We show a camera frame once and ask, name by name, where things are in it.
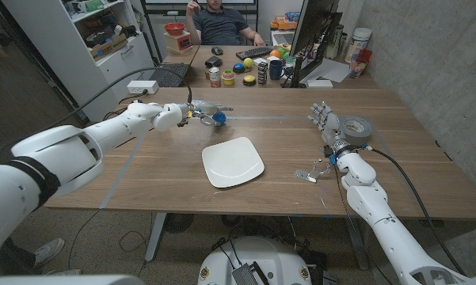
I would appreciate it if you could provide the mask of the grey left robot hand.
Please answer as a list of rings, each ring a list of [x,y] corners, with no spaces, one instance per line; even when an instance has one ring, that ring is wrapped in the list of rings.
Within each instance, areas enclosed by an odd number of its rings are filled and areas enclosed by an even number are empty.
[[[193,116],[199,117],[200,122],[207,126],[223,126],[227,120],[223,111],[233,110],[232,107],[220,103],[200,99],[192,101]]]

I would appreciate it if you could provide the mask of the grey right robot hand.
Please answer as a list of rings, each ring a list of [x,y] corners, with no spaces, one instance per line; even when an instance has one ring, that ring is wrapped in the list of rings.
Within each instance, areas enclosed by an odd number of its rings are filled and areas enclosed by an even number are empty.
[[[312,115],[308,119],[317,126],[321,132],[322,140],[328,145],[336,158],[348,153],[352,148],[341,130],[338,116],[324,101],[321,104],[313,103],[310,107]]]

